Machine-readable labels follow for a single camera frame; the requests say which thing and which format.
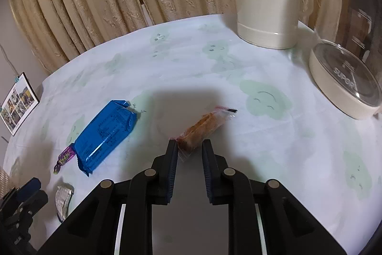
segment smiley face print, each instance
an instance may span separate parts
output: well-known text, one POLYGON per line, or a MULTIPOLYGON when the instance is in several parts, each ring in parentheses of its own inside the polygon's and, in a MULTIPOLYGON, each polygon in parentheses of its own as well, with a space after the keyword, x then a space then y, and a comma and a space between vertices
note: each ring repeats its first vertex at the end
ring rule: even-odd
POLYGON ((152 34, 150 38, 150 42, 152 44, 159 45, 164 43, 168 37, 169 37, 169 32, 166 29, 164 28, 158 29, 154 34, 152 34))
POLYGON ((242 65, 233 55, 228 54, 229 43, 226 40, 209 42, 203 48, 203 52, 209 59, 215 60, 211 68, 212 72, 225 77, 228 82, 238 84, 244 74, 242 65))
POLYGON ((253 80, 240 82, 240 89, 248 95, 247 110, 254 116, 267 115, 280 120, 292 107, 288 97, 274 86, 253 80))
POLYGON ((358 199, 367 198, 370 194, 372 180, 369 171, 362 159, 354 152, 343 152, 345 161, 346 183, 354 189, 358 199))

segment blue snack package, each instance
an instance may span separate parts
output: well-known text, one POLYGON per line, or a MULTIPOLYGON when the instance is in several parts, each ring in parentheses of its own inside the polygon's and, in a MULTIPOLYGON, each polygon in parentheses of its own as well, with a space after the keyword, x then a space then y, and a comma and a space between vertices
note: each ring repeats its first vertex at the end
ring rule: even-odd
MULTIPOLYGON (((129 106, 130 104, 123 100, 110 101, 68 147, 77 155, 78 167, 87 176, 93 173, 133 130, 137 114, 130 111, 129 106)), ((59 157, 54 173, 57 174, 60 166, 71 159, 70 156, 65 158, 66 161, 60 161, 59 157)))

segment photo frame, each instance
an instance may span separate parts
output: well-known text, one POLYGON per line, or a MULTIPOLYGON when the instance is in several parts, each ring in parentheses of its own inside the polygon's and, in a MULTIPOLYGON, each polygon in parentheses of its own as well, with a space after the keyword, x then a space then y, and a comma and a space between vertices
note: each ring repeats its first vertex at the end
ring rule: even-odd
POLYGON ((37 106, 39 100, 22 73, 1 105, 0 116, 12 135, 37 106))

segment round table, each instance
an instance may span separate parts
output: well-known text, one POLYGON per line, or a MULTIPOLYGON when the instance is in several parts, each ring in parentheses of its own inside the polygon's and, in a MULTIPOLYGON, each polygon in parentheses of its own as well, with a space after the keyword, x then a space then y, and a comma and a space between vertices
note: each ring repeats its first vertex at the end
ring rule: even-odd
MULTIPOLYGON (((71 184, 72 211, 103 179, 131 179, 164 154, 216 105, 238 109, 211 137, 216 154, 248 178, 278 179, 337 239, 357 254, 382 218, 382 122, 354 120, 315 85, 308 57, 315 43, 299 23, 288 50, 253 46, 235 17, 212 15, 144 28, 75 58, 42 84, 41 102, 6 151, 17 185, 37 177, 49 197, 30 229, 39 248, 60 225, 55 191, 71 184), (142 112, 127 137, 87 177, 75 159, 58 175, 58 155, 110 100, 142 112)), ((153 206, 154 254, 226 254, 228 207, 209 204, 201 153, 176 171, 168 206, 153 206)))

